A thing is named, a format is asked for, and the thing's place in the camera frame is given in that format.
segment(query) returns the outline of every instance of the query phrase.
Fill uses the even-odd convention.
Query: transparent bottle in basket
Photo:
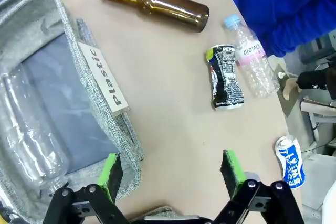
[[[267,56],[255,33],[243,25],[237,15],[224,20],[230,43],[236,48],[236,57],[245,81],[256,97],[267,97],[279,90],[279,82],[268,63]]]

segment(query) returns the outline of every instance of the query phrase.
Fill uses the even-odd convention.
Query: water bottle
[[[267,97],[279,90],[279,82],[268,63],[267,56],[256,34],[237,15],[224,20],[236,49],[236,57],[243,76],[256,97]]]
[[[22,66],[9,74],[3,70],[0,66],[0,148],[28,186],[53,194],[67,183],[69,160]]]

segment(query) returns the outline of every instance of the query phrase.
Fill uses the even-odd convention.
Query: beverage can
[[[244,103],[234,64],[237,59],[232,45],[217,45],[206,52],[212,82],[212,104],[215,109],[234,109]]]
[[[282,178],[290,188],[298,188],[305,182],[301,148],[298,140],[286,135],[275,143],[275,151],[282,165]]]

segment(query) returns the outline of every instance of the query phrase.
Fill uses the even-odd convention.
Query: blue cloth
[[[283,57],[297,45],[336,29],[336,0],[234,0],[267,55]]]

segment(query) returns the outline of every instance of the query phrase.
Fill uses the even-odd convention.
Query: beige tabletop
[[[277,96],[252,99],[238,72],[245,104],[223,112],[211,107],[204,53],[228,43],[222,20],[239,11],[233,0],[195,1],[210,8],[200,34],[115,3],[63,0],[73,18],[83,18],[92,30],[145,151],[141,185],[117,202],[127,216],[170,205],[184,215],[216,217],[229,200],[219,172],[225,148],[233,149],[244,170],[257,173],[266,185],[281,179],[273,146],[288,132]],[[300,200],[300,191],[295,194]],[[245,223],[264,221],[250,213]]]

